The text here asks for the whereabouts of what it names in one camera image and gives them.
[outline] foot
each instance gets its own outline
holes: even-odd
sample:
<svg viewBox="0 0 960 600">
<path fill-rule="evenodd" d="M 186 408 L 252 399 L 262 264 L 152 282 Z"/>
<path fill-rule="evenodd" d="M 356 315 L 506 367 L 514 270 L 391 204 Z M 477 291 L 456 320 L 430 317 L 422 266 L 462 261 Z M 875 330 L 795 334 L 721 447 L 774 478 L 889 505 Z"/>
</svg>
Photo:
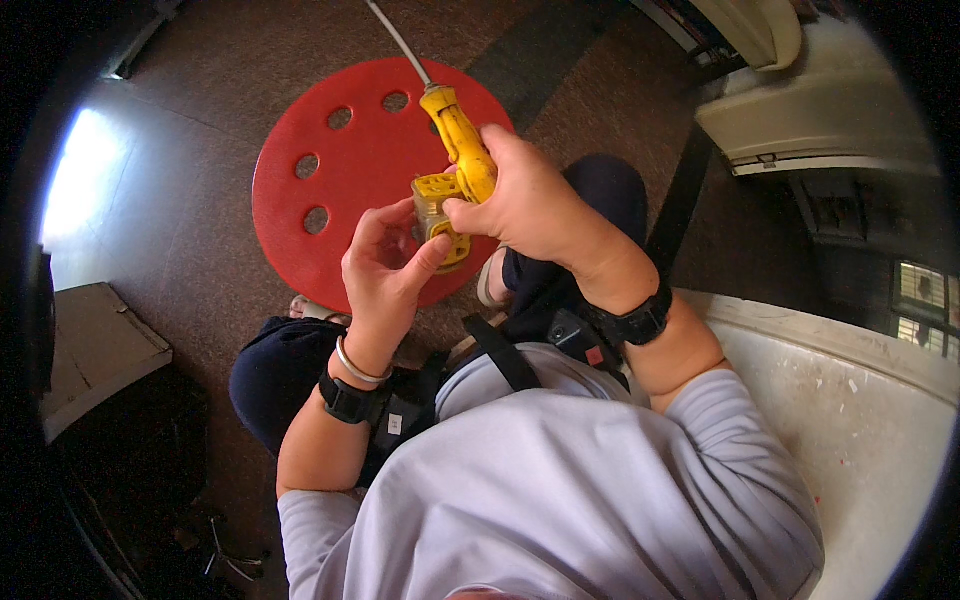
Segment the foot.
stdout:
<svg viewBox="0 0 960 600">
<path fill-rule="evenodd" d="M 507 258 L 506 247 L 491 256 L 490 278 L 487 280 L 487 293 L 495 302 L 506 302 L 514 293 L 503 282 L 503 261 Z"/>
<path fill-rule="evenodd" d="M 290 302 L 290 318 L 302 319 L 303 310 L 306 308 L 308 301 L 309 300 L 305 300 L 301 297 L 294 298 L 293 301 Z M 347 315 L 341 315 L 340 313 L 333 313 L 332 315 L 327 317 L 326 320 L 333 323 L 339 323 L 344 327 L 350 326 L 350 317 L 348 317 Z"/>
</svg>

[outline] person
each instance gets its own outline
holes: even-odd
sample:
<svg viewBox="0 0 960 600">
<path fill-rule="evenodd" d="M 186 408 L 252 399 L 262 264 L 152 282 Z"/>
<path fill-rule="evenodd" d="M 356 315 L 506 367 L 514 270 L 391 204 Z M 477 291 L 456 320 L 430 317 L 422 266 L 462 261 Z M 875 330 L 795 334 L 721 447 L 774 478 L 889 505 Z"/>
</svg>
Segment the person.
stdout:
<svg viewBox="0 0 960 600">
<path fill-rule="evenodd" d="M 450 248 L 442 236 L 415 251 L 411 199 L 368 211 L 343 259 L 349 328 L 297 319 L 298 300 L 230 380 L 241 421 L 278 457 L 290 597 L 808 596 L 825 560 L 811 495 L 683 300 L 656 339 L 620 349 L 650 409 L 543 342 L 560 308 L 625 315 L 658 292 L 640 175 L 611 156 L 561 173 L 497 126 L 481 135 L 495 192 L 444 212 L 456 231 L 506 246 L 482 291 L 511 304 L 500 331 L 541 387 L 515 392 L 490 356 L 474 358 L 437 394 L 438 423 L 399 447 L 361 501 L 370 426 L 326 412 L 318 378 L 375 388 L 354 371 L 389 369 Z"/>
</svg>

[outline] hand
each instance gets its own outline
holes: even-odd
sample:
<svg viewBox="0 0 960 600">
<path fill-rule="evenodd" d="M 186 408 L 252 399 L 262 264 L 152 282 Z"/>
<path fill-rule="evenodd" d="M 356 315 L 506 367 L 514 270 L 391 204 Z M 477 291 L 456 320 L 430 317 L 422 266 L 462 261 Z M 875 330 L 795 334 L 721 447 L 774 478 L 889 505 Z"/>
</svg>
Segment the hand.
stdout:
<svg viewBox="0 0 960 600">
<path fill-rule="evenodd" d="M 410 235 L 415 221 L 413 198 L 368 210 L 341 263 L 353 313 L 345 350 L 370 375 L 387 370 L 413 325 L 420 290 L 452 246 L 450 237 L 442 235 L 416 250 Z"/>
<path fill-rule="evenodd" d="M 574 273 L 595 262 L 591 256 L 603 246 L 598 240 L 620 234 L 580 199 L 533 144 L 498 125 L 481 128 L 480 135 L 496 162 L 496 189 L 480 205 L 444 202 L 456 231 L 495 237 L 524 256 L 555 262 Z"/>
</svg>

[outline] hole in stool seat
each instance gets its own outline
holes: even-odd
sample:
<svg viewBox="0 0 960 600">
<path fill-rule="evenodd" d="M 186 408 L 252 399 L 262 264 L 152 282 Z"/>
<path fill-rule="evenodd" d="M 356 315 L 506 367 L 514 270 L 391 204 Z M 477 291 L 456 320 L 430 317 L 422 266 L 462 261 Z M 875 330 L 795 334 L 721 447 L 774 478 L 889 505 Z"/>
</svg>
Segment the hole in stool seat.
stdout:
<svg viewBox="0 0 960 600">
<path fill-rule="evenodd" d="M 294 173 L 297 174 L 298 179 L 305 180 L 316 173 L 319 166 L 320 159 L 317 158 L 317 155 L 307 155 L 297 161 L 297 168 Z"/>
<path fill-rule="evenodd" d="M 383 108 L 387 112 L 400 112 L 407 108 L 407 103 L 410 102 L 410 98 L 407 97 L 401 91 L 395 91 L 391 94 L 387 94 L 387 97 L 383 99 Z"/>
<path fill-rule="evenodd" d="M 329 217 L 326 214 L 326 208 L 317 206 L 316 208 L 311 208 L 310 212 L 306 213 L 306 216 L 303 217 L 303 228 L 306 229 L 307 233 L 316 235 L 324 230 L 328 221 Z"/>
<path fill-rule="evenodd" d="M 347 107 L 337 108 L 326 117 L 326 124 L 332 130 L 341 130 L 347 126 L 350 119 L 353 118 L 353 111 Z"/>
</svg>

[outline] sleeve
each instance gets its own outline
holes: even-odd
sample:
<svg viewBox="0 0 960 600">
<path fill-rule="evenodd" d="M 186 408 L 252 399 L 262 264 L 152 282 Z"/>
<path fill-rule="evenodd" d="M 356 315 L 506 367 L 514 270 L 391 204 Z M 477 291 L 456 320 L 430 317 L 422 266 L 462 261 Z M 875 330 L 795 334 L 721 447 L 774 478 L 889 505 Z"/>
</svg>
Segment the sleeve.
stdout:
<svg viewBox="0 0 960 600">
<path fill-rule="evenodd" d="M 757 596 L 805 598 L 823 572 L 823 533 L 799 470 L 733 371 L 704 373 L 666 416 L 703 468 L 689 475 L 700 512 L 731 550 Z"/>
<path fill-rule="evenodd" d="M 290 598 L 313 600 L 321 567 L 356 522 L 360 504 L 337 492 L 292 490 L 276 503 Z"/>
</svg>

